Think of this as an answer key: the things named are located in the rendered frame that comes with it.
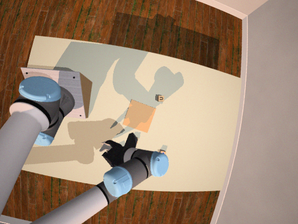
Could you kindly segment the orange flat mat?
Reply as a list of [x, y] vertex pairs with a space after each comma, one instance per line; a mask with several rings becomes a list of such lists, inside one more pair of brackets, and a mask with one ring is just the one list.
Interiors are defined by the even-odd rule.
[[131, 100], [123, 125], [148, 133], [156, 108]]

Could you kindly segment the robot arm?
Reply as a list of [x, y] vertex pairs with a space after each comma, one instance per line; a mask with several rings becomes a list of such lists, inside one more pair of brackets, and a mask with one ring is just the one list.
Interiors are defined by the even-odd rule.
[[[24, 79], [19, 93], [0, 129], [0, 216], [33, 144], [51, 145], [75, 105], [72, 94], [47, 77]], [[107, 171], [101, 183], [30, 224], [82, 224], [150, 176], [162, 177], [169, 167], [167, 155], [136, 148], [137, 142], [129, 133], [123, 151], [131, 148], [123, 164]]]

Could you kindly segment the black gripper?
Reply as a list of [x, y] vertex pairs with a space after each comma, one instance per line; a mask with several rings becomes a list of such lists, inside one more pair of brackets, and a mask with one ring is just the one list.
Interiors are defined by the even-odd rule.
[[111, 167], [116, 167], [118, 165], [121, 165], [124, 162], [123, 158], [124, 158], [125, 152], [130, 148], [130, 147], [126, 148], [123, 151], [124, 146], [112, 140], [102, 142], [101, 145], [103, 146], [101, 147], [100, 152], [107, 150], [102, 154], [102, 156], [111, 165]]

